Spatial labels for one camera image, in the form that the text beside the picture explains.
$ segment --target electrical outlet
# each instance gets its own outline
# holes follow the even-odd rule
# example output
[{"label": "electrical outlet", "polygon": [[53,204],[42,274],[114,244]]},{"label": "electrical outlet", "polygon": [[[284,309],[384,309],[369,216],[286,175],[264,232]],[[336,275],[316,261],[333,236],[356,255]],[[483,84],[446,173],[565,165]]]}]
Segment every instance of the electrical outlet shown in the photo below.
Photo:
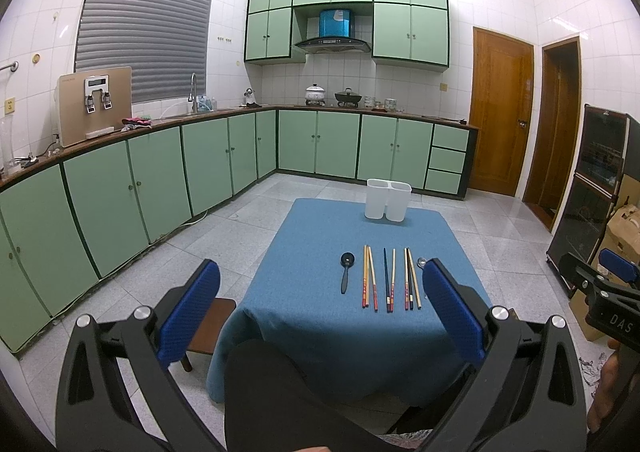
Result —
[{"label": "electrical outlet", "polygon": [[4,114],[15,111],[15,98],[7,98],[4,101]]}]

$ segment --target tiled floor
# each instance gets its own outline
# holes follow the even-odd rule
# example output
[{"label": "tiled floor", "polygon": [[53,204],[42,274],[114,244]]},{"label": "tiled floor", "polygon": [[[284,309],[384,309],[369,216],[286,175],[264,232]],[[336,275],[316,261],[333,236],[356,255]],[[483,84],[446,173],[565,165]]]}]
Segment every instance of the tiled floor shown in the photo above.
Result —
[{"label": "tiled floor", "polygon": [[[20,364],[52,432],[62,360],[79,314],[91,313],[98,321],[119,320],[140,304],[155,305],[167,289],[183,284],[204,257],[221,268],[219,295],[240,302],[292,202],[300,197],[364,202],[366,194],[360,185],[272,175],[109,280],[28,349]],[[594,360],[607,351],[604,342],[587,342],[582,336],[545,262],[551,235],[520,200],[471,190],[464,202],[413,194],[410,207],[443,215],[494,304],[513,307],[521,318],[531,321],[564,314],[583,359]],[[213,403],[204,387],[210,356],[191,355],[191,361],[191,373],[184,372],[180,364],[173,364],[170,371],[202,421],[224,443],[224,406]],[[120,363],[143,425],[160,435],[128,362]],[[376,394],[336,408],[368,430],[382,433],[406,407],[390,396]]]}]

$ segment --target blue gripper pad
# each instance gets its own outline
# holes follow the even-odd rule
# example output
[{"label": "blue gripper pad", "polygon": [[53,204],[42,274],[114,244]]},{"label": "blue gripper pad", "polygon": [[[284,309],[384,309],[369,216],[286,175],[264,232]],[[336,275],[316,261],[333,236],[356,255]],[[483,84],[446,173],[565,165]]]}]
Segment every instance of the blue gripper pad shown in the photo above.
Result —
[{"label": "blue gripper pad", "polygon": [[614,254],[608,248],[604,248],[600,252],[598,261],[607,270],[627,283],[635,282],[638,279],[638,267],[634,263],[626,260],[626,258]]},{"label": "blue gripper pad", "polygon": [[428,260],[422,270],[424,292],[462,359],[479,369],[485,356],[482,326],[450,282],[455,280],[447,275],[439,262]]},{"label": "blue gripper pad", "polygon": [[220,270],[210,261],[184,293],[159,331],[158,361],[164,368],[180,360],[220,289]]}]

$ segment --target wooden stool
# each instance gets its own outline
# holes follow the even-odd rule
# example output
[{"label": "wooden stool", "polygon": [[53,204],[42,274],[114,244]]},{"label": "wooden stool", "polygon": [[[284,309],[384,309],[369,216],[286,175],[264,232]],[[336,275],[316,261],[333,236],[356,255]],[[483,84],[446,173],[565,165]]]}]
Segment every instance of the wooden stool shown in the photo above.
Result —
[{"label": "wooden stool", "polygon": [[[213,350],[216,348],[218,342],[218,336],[222,326],[225,324],[226,319],[236,309],[236,301],[230,298],[215,298],[204,315],[200,327],[194,334],[191,343],[187,347],[187,351],[193,353],[202,353],[204,355],[212,355]],[[186,353],[181,358],[180,363],[185,371],[193,371],[191,362]]]}]

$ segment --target drawer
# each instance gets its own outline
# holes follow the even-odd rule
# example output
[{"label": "drawer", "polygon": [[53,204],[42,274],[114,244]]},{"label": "drawer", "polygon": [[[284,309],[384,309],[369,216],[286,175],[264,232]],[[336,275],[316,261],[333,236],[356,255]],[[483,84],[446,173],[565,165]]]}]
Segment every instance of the drawer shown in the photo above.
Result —
[{"label": "drawer", "polygon": [[465,156],[466,152],[433,147],[431,149],[429,168],[461,173],[465,165]]},{"label": "drawer", "polygon": [[448,125],[436,125],[433,129],[432,145],[444,148],[466,150],[466,140],[469,131],[466,128],[449,127]]},{"label": "drawer", "polygon": [[427,182],[424,188],[425,190],[433,190],[435,192],[457,194],[459,185],[460,174],[430,168],[427,171]]}]

